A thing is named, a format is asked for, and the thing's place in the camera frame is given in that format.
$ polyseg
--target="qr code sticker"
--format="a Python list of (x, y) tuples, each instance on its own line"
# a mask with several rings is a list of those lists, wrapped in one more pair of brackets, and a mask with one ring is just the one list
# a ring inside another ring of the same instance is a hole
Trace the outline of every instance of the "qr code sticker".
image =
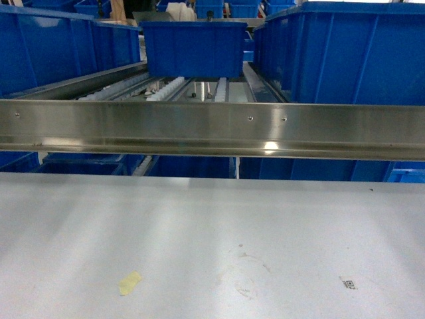
[(339, 278), (343, 282), (345, 288), (348, 288), (348, 289), (357, 289), (357, 286), (354, 283), (354, 280), (350, 276), (340, 276)]

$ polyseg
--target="stainless steel rail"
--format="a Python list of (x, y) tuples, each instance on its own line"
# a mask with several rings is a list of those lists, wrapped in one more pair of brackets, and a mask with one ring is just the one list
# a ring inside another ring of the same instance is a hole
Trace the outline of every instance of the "stainless steel rail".
[(425, 107), (0, 100), (0, 149), (425, 160)]

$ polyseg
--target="blue container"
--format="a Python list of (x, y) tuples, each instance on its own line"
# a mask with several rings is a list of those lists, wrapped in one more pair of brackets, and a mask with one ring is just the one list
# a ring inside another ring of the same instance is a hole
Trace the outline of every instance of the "blue container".
[[(92, 17), (95, 17), (99, 19), (99, 7), (97, 0), (82, 0), (81, 2), (78, 2), (74, 6), (77, 13), (81, 13), (84, 15), (91, 15)], [(111, 7), (111, 0), (103, 0), (102, 1), (102, 10), (104, 12), (103, 18), (109, 18), (112, 7)]]
[(0, 171), (28, 173), (40, 165), (36, 152), (0, 152)]
[(258, 15), (258, 4), (233, 5), (230, 4), (230, 16), (232, 18), (256, 18)]
[(24, 7), (32, 7), (33, 6), (33, 0), (23, 0), (22, 4), (24, 5)]
[(254, 40), (252, 40), (251, 34), (245, 31), (245, 43), (244, 43), (244, 61), (252, 62), (254, 60)]
[(267, 0), (264, 0), (264, 13), (267, 15), (274, 15), (277, 12), (280, 12), (282, 10), (286, 10), (290, 7), (293, 7), (294, 4), (271, 4)]
[(266, 54), (267, 50), (264, 48), (265, 41), (263, 41), (266, 36), (266, 26), (268, 24), (264, 23), (263, 25), (254, 29), (254, 64), (260, 70), (264, 71), (263, 68), (263, 55)]
[(186, 2), (185, 0), (161, 0), (157, 4), (157, 10), (159, 12), (165, 12), (167, 10), (167, 6), (169, 3), (180, 3), (180, 2)]
[(294, 5), (294, 0), (267, 0), (269, 5)]
[(147, 176), (234, 178), (233, 158), (201, 156), (158, 156)]
[(258, 5), (260, 4), (261, 1), (259, 0), (230, 0), (230, 1), (226, 1), (230, 3), (231, 5), (255, 5), (258, 8)]
[(197, 16), (200, 19), (207, 18), (208, 11), (212, 11), (214, 13), (214, 19), (223, 18), (223, 6), (222, 5), (197, 5), (195, 7), (195, 11), (197, 12)]
[(145, 156), (139, 154), (88, 154), (88, 153), (50, 153), (43, 163), (62, 161), (66, 163), (120, 163), (124, 166), (124, 175), (132, 175)]
[(139, 28), (93, 23), (93, 41), (99, 71), (140, 61)]
[(306, 2), (266, 20), (292, 102), (425, 105), (424, 5)]
[(92, 19), (0, 5), (0, 95), (97, 72)]
[(395, 163), (388, 181), (392, 183), (425, 183), (425, 162), (400, 161)]
[(74, 13), (78, 0), (33, 0), (33, 8)]
[(246, 23), (142, 22), (151, 76), (239, 77)]
[(204, 6), (221, 6), (224, 7), (224, 0), (197, 0), (195, 3), (195, 6), (198, 5), (204, 7)]
[(67, 163), (64, 161), (48, 161), (32, 172), (50, 174), (124, 175), (124, 167), (120, 163)]
[(390, 161), (241, 158), (240, 178), (315, 181), (386, 181)]

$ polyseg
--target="metal bar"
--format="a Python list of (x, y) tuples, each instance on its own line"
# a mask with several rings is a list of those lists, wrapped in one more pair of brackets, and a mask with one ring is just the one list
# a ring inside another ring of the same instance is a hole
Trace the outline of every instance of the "metal bar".
[(242, 70), (255, 102), (279, 102), (270, 90), (270, 87), (264, 83), (260, 76), (252, 69), (252, 67), (247, 62), (244, 62)]
[(425, 107), (0, 100), (0, 149), (425, 160)]
[(91, 75), (72, 78), (62, 82), (11, 94), (8, 98), (25, 100), (70, 100), (88, 92), (99, 90), (147, 70), (146, 62), (122, 66)]

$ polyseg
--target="white table surface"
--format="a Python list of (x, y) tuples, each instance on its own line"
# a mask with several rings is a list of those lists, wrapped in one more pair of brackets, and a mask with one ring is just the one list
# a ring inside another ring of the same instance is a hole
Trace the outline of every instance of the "white table surface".
[(0, 174), (2, 319), (425, 318), (424, 273), (425, 185)]

